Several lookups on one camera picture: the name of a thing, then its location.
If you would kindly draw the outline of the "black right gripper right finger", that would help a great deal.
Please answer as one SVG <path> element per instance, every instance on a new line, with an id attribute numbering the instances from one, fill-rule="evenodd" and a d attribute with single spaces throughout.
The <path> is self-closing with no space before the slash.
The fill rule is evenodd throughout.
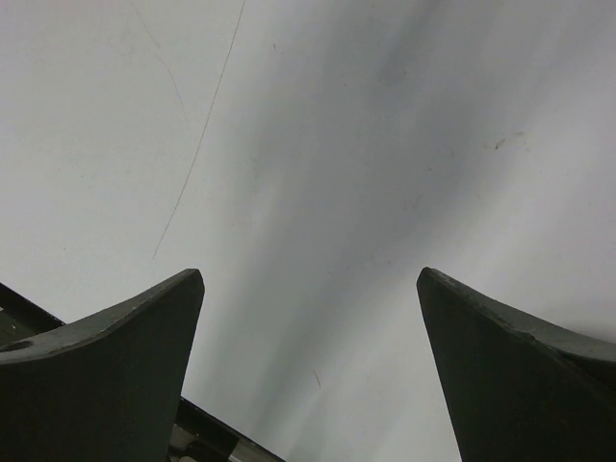
<path id="1" fill-rule="evenodd" d="M 436 269 L 417 291 L 462 460 L 614 460 L 614 344 Z"/>

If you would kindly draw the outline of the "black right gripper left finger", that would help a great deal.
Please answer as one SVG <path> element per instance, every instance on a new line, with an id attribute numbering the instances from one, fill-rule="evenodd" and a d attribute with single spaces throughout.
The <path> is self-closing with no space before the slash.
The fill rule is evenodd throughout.
<path id="1" fill-rule="evenodd" d="M 2 460 L 166 460 L 204 293 L 185 269 L 2 346 Z"/>

